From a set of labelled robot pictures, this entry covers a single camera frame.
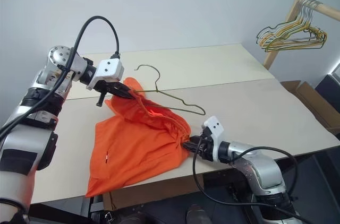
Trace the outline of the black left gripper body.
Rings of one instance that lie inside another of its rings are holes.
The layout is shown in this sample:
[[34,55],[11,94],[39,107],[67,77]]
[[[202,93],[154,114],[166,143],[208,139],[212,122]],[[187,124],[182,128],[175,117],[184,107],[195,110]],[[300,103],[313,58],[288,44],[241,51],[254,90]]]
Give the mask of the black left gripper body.
[[115,82],[106,82],[104,80],[98,81],[95,85],[95,90],[100,93],[100,97],[98,102],[96,103],[96,106],[101,107],[103,105],[106,94],[113,89],[115,89]]

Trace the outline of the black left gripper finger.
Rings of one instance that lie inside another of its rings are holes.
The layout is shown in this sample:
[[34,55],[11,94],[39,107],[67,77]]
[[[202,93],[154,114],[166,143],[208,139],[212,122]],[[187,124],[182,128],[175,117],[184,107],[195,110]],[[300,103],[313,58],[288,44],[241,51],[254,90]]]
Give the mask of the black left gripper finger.
[[134,96],[131,95],[128,91],[124,91],[124,90],[113,89],[113,90],[110,90],[109,93],[111,93],[114,96],[124,98],[124,99],[133,99],[134,98]]
[[115,89],[120,92],[120,94],[129,94],[130,88],[121,82],[115,82]]

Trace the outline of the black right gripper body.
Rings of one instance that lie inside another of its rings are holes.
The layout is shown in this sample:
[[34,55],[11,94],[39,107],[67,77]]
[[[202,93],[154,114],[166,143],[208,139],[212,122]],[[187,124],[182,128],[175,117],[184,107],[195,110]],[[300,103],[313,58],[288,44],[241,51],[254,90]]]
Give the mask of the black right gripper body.
[[204,128],[200,136],[201,136],[200,141],[191,141],[197,144],[198,148],[197,154],[202,159],[213,159],[214,141],[212,139],[211,130],[208,127]]

